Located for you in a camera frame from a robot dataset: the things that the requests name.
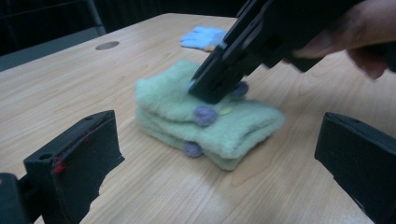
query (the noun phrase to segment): knitted fabric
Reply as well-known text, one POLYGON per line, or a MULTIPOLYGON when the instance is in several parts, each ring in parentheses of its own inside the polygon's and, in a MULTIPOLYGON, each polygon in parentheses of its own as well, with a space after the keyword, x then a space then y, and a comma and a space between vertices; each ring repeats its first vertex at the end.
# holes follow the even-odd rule
POLYGON ((198 67, 180 61, 157 76, 139 79, 135 83, 136 119, 143 131, 165 144, 192 157, 203 152, 220 168, 233 170, 280 127, 283 116, 240 94, 230 93, 216 105, 189 95, 189 83, 198 67))
POLYGON ((197 26, 180 38, 180 45, 184 48, 212 51, 226 34, 226 31, 214 27, 197 26))

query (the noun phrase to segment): human hand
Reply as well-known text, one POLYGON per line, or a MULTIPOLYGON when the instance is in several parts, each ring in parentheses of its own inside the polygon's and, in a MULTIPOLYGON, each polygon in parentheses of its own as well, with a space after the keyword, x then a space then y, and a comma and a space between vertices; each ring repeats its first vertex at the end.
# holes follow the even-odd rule
POLYGON ((321 58, 346 49, 355 64, 372 79, 388 68, 386 59, 364 47, 396 40, 396 1, 365 0, 350 9, 304 48, 294 52, 300 58, 321 58))

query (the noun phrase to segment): finger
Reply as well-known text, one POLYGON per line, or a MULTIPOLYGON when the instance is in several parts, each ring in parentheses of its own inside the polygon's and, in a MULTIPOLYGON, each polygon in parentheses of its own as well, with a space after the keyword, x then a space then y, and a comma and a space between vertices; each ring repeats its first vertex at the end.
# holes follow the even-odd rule
POLYGON ((207 41, 185 40, 180 42, 180 46, 191 49, 204 49, 207 46, 207 41))
POLYGON ((372 79, 381 77, 388 68, 388 63, 384 57, 365 49, 350 49, 347 54, 372 79))
POLYGON ((354 49, 396 40, 396 1, 366 0, 294 54, 321 58, 343 49, 354 49))
POLYGON ((195 26, 195 28, 192 30, 195 33, 203 33, 208 29, 208 27, 205 26, 195 26))
POLYGON ((180 41, 197 39, 195 33, 187 33, 180 38, 180 41))

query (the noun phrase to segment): blue glove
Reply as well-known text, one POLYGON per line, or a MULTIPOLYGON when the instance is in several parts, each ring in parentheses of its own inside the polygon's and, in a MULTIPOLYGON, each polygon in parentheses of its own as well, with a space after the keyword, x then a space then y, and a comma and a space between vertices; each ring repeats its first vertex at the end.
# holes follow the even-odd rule
POLYGON ((226 31, 214 27, 197 26, 180 38, 180 45, 184 48, 212 51, 226 34, 226 31))

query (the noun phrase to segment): table surface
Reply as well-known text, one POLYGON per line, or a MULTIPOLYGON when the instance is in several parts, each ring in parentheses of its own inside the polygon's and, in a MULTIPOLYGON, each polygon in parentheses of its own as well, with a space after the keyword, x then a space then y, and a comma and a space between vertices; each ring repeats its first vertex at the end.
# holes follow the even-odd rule
POLYGON ((80 119, 114 109, 126 161, 106 177, 83 223, 372 223, 314 152, 327 111, 395 136, 396 78, 372 81, 344 53, 306 74, 280 63, 246 78, 247 97, 286 120, 232 172, 139 130, 135 82, 181 59, 201 63, 208 53, 182 48, 180 37, 198 25, 234 22, 164 14, 0 73, 0 171, 22 177, 24 158, 80 119), (120 43, 95 49, 109 41, 120 43))

